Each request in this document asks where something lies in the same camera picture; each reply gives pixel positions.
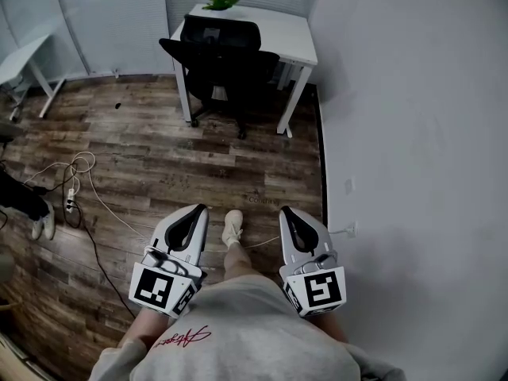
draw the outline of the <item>sleeve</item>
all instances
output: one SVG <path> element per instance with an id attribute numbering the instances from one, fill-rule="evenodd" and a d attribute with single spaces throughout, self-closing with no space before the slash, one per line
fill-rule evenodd
<path id="1" fill-rule="evenodd" d="M 351 357 L 360 367 L 361 379 L 365 381 L 406 381 L 406 375 L 400 368 L 393 367 L 381 360 L 373 359 L 364 350 L 343 343 Z"/>
<path id="2" fill-rule="evenodd" d="M 107 348 L 94 365 L 89 381 L 126 381 L 146 354 L 146 346 L 138 339 L 127 340 L 121 348 Z"/>

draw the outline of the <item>black office chair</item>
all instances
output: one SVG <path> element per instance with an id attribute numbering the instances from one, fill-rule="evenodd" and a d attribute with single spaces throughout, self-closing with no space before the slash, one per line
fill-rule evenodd
<path id="1" fill-rule="evenodd" d="M 189 70 L 187 89 L 202 102 L 192 114 L 191 125 L 210 109 L 234 110 L 238 138 L 245 138 L 243 108 L 273 76 L 279 56 L 260 51 L 260 31 L 256 24 L 218 18 L 185 16 L 180 41 L 160 39 L 160 45 Z M 227 102 L 212 99 L 214 87 L 224 87 Z"/>

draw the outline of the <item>shoe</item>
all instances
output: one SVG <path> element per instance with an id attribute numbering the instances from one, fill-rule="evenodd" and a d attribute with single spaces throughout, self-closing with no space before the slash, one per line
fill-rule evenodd
<path id="1" fill-rule="evenodd" d="M 232 243 L 240 243 L 240 236 L 243 232 L 241 224 L 244 221 L 244 215 L 239 210 L 230 210 L 224 218 L 224 231 L 222 232 L 222 241 L 231 247 Z"/>
<path id="2" fill-rule="evenodd" d="M 43 224 L 42 218 L 40 218 L 39 220 L 37 220 L 33 223 L 32 238 L 34 240 L 39 240 L 40 234 L 42 233 L 42 224 Z"/>
<path id="3" fill-rule="evenodd" d="M 48 205 L 49 213 L 42 218 L 42 222 L 44 223 L 44 236 L 48 240 L 53 240 L 55 236 L 55 210 L 51 203 L 46 202 L 46 204 Z"/>

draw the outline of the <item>wall outlet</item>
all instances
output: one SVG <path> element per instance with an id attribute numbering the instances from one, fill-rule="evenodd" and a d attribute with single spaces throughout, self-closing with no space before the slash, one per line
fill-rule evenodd
<path id="1" fill-rule="evenodd" d="M 346 196 L 353 193 L 355 191 L 355 177 L 352 176 L 349 179 L 346 179 L 346 182 L 344 182 L 344 188 L 346 190 Z"/>
<path id="2" fill-rule="evenodd" d="M 74 192 L 74 189 L 69 189 L 68 193 L 67 193 L 67 204 L 65 206 L 65 210 L 68 212 L 68 213 L 72 213 L 72 210 L 74 210 L 75 206 L 73 205 L 73 202 L 74 202 L 74 198 L 75 198 L 75 192 Z"/>
<path id="3" fill-rule="evenodd" d="M 355 238 L 356 235 L 358 234 L 358 221 L 350 223 L 345 230 L 346 233 L 348 234 L 348 238 Z"/>

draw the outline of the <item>white desk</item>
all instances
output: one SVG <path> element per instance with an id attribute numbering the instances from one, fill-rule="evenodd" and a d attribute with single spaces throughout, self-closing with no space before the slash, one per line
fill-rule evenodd
<path id="1" fill-rule="evenodd" d="M 28 64 L 30 69 L 32 70 L 33 75 L 37 79 L 37 82 L 39 82 L 40 86 L 44 89 L 44 92 L 48 95 L 48 101 L 44 105 L 44 108 L 39 114 L 39 117 L 43 117 L 46 112 L 48 111 L 49 106 L 51 105 L 53 99 L 55 98 L 56 94 L 64 84 L 65 79 L 62 79 L 59 81 L 59 83 L 56 85 L 55 90 L 53 90 L 50 86 L 42 72 L 40 71 L 39 67 L 33 60 L 33 56 L 38 51 L 38 49 L 42 46 L 42 44 L 49 38 L 49 35 L 45 35 L 41 38 L 37 38 L 36 40 L 32 41 L 30 44 L 25 45 L 22 48 L 19 48 L 18 50 L 12 52 L 9 56 L 7 56 L 2 64 L 0 64 L 0 85 L 3 83 L 7 83 L 11 81 L 12 79 L 16 78 L 21 71 L 23 71 L 23 68 Z M 17 98 L 17 105 L 19 106 L 21 104 L 21 101 L 25 95 L 23 94 L 22 97 Z M 17 108 L 14 110 L 13 114 L 11 115 L 11 120 L 13 120 L 15 113 L 17 112 Z"/>
<path id="2" fill-rule="evenodd" d="M 190 15 L 250 21 L 257 24 L 261 34 L 261 51 L 274 52 L 280 56 L 282 62 L 287 64 L 284 67 L 283 77 L 278 86 L 279 89 L 283 87 L 284 80 L 289 75 L 290 65 L 298 67 L 299 76 L 294 84 L 283 116 L 280 118 L 279 125 L 277 125 L 277 133 L 284 134 L 287 131 L 287 135 L 290 137 L 289 120 L 313 67 L 318 64 L 307 20 L 303 17 L 252 7 L 234 6 L 228 10 L 215 12 L 203 10 L 203 6 L 204 4 L 197 4 L 190 12 Z M 172 40 L 180 40 L 182 28 L 183 22 L 171 36 Z M 183 116 L 186 121 L 191 121 L 189 94 L 185 87 L 185 73 L 182 65 L 176 60 L 174 62 Z"/>

